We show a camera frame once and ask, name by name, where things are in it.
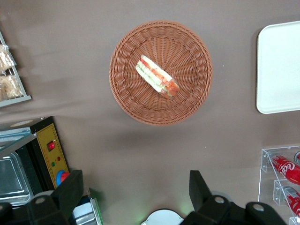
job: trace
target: packaged bread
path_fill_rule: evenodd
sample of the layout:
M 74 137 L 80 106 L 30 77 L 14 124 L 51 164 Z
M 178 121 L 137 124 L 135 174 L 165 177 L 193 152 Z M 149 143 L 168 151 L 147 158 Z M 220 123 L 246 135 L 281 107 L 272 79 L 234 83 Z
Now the packaged bread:
M 15 66 L 16 63 L 12 57 L 7 45 L 0 45 L 0 72 L 5 74 L 5 71 Z
M 0 101 L 23 96 L 22 90 L 14 75 L 0 76 Z
M 176 96 L 180 91 L 177 82 L 144 55 L 141 56 L 135 69 L 148 84 L 167 99 Z

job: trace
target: brown table surface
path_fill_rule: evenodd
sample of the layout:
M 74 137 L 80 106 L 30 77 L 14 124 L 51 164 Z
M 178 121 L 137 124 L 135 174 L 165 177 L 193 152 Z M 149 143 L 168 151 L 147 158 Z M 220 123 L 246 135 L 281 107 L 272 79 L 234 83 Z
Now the brown table surface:
M 300 20 L 299 9 L 282 0 L 0 0 L 0 30 L 33 98 L 0 108 L 0 120 L 55 116 L 70 167 L 103 196 L 105 225 L 138 225 L 160 208 L 186 216 L 191 169 L 244 207 L 258 198 L 261 149 L 300 142 L 299 111 L 256 109 L 257 36 Z M 214 68 L 203 106 L 169 127 L 129 117 L 109 86 L 117 43 L 156 19 L 194 30 Z

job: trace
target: red button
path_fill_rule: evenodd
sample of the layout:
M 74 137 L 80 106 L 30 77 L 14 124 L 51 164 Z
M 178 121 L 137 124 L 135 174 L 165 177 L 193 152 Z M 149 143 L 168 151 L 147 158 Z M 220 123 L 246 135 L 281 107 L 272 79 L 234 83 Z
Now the red button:
M 47 148 L 49 151 L 52 151 L 55 148 L 55 143 L 54 141 L 51 141 L 47 144 Z

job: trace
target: metal container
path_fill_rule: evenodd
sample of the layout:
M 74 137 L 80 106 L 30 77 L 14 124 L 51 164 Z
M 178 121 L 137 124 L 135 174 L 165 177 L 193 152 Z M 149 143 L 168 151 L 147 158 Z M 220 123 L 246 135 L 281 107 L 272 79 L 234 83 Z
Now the metal container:
M 0 160 L 0 202 L 21 206 L 33 198 L 33 192 L 17 153 Z

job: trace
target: wicker basket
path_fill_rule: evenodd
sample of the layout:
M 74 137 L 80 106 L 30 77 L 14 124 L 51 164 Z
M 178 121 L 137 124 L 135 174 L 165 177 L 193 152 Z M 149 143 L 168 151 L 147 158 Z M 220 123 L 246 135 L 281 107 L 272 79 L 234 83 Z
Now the wicker basket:
M 135 70 L 144 54 L 170 74 L 181 89 L 166 99 Z M 130 31 L 117 45 L 110 64 L 112 93 L 134 119 L 171 125 L 193 115 L 205 101 L 212 79 L 210 55 L 189 28 L 172 21 L 152 21 Z

